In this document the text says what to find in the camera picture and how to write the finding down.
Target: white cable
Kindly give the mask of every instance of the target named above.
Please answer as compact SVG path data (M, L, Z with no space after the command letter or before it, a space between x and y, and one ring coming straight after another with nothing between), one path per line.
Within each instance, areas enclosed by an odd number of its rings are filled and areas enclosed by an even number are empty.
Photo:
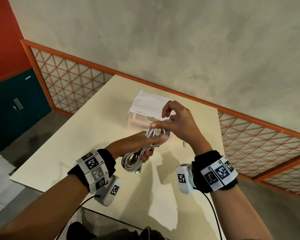
M150 137L154 137L156 136L156 132L159 129L157 128L148 128L148 131L145 134L146 138L150 138ZM136 172L140 166L142 165L142 161L140 160L140 157L142 155L144 155L144 153L148 150L151 150L153 148L159 147L162 144L164 144L166 141L168 141L169 137L170 137L170 131L168 130L164 130L161 129L161 134L165 134L167 136L167 138L159 143L159 144L150 144L150 145L146 145L143 148L135 151L135 152L131 152L131 153L127 153L123 156L122 160L121 160L121 165L123 166L123 168L128 171L128 172Z

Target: orange lattice panel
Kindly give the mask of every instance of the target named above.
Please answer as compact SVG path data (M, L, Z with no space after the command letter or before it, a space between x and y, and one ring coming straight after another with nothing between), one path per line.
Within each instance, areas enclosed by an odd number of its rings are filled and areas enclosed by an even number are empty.
M55 107L75 113L113 75L31 48Z
M300 195L300 165L264 181Z
M300 155L300 139L219 112L224 152L240 174L254 177Z

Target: orange wall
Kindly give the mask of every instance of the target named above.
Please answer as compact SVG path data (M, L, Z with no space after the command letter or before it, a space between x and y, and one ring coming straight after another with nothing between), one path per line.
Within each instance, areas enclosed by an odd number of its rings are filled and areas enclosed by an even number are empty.
M0 82L32 66L21 43L22 32L8 0L0 0Z

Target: orange frame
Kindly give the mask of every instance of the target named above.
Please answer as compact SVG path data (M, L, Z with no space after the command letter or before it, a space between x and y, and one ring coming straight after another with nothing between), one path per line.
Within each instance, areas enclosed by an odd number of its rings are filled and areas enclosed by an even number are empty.
M245 120L245 121L248 121L248 122L251 122L251 123L254 123L254 124L266 127L266 128L269 128L269 129L272 129L274 131L282 132L282 133L287 134L289 136L296 137L296 138L300 139L300 133L299 132L296 132L296 131L293 131L293 130L290 130L290 129L286 129L286 128L283 128L283 127L280 127L278 125L274 125L274 124L268 123L266 121L263 121L263 120L260 120L260 119L257 119L257 118L253 118L253 117L248 116L246 114L236 112L234 110L222 107L220 105L213 104L213 103L208 102L208 101L204 101L202 99L199 99L199 98L196 98L196 97L193 97L193 96L190 96L190 95L178 92L176 90L172 90L170 88L166 88L166 87L154 84L154 83L149 82L149 81L142 80L140 78L137 78L137 77L134 77L134 76L131 76L131 75L128 75L128 74L116 71L116 70L111 69L111 68L107 68L105 66L102 66L102 65L93 63L91 61L87 61L87 60L78 58L76 56L72 56L72 55L69 55L69 54L57 51L57 50L52 49L52 48L45 47L45 46L40 45L40 44L33 43L31 41L28 41L28 40L21 40L21 42L22 42L22 44L24 46L24 49L25 49L25 51L27 53L27 56L28 56L28 58L30 60L30 63L32 64L34 72L36 73L36 76L37 76L37 78L38 78L38 80L40 82L40 85L41 85L41 87L42 87L42 89L44 91L44 94L45 94L45 96L46 96L46 98L47 98L47 100L48 100L48 102L50 104L50 107L52 108L53 111L56 111L58 113L61 113L61 114L64 114L64 115L67 115L67 116L70 116L70 117L73 115L72 113L68 113L66 111L63 111L61 109L57 109L55 107L55 105L54 105L54 103L52 101L52 98L50 96L49 90L48 90L48 88L46 86L46 83L45 83L43 77L42 77L42 74L40 72L40 69L39 69L37 63L36 63L36 60L34 58L34 55L33 55L32 50L31 50L30 47L36 48L36 49L44 51L44 52L48 52L50 54L62 57L62 58L67 59L67 60L72 60L72 61L74 61L76 63L83 64L85 66L94 68L94 69L102 71L102 72L106 72L106 73L109 73L109 74L112 74L112 75L119 75L119 76L128 78L130 80L134 80L136 82L139 82L139 83L142 83L142 84L154 87L154 88L158 88L158 89L166 91L166 92L170 92L172 94L175 94L175 95L178 95L178 96L181 96L181 97L184 97L184 98L196 101L198 103L214 107L219 112L228 114L230 116L233 116L233 117L236 117L236 118L239 118L239 119L242 119L242 120ZM272 168L272 169L270 169L270 170L268 170L268 171L266 171L264 173L261 173L260 175L257 175L254 178L250 178L248 176L241 175L241 174L239 174L239 178L243 178L243 179L246 179L246 180L249 180L249 181L253 181L253 182L255 182L257 184L260 184L260 185L263 185L265 187L268 187L268 188L271 188L271 189L275 189L275 190L280 191L282 193L285 193L285 194L292 195L292 196L300 198L299 194L296 194L296 193L284 190L282 188L270 185L270 184L268 184L266 182L262 182L262 180L264 180L266 178L269 178L269 177L271 177L271 176L273 176L275 174L281 173L281 172L283 172L283 171L285 171L287 169L293 168L293 167L295 167L297 165L300 165L300 156L295 157L292 160L290 160L288 162L285 162L285 163L283 163L281 165L278 165L278 166L276 166L276 167L274 167L274 168Z

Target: gray wall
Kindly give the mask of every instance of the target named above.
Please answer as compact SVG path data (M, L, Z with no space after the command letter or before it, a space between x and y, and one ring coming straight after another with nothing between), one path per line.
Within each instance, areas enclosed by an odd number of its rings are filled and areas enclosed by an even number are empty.
M9 0L25 39L300 132L300 0Z

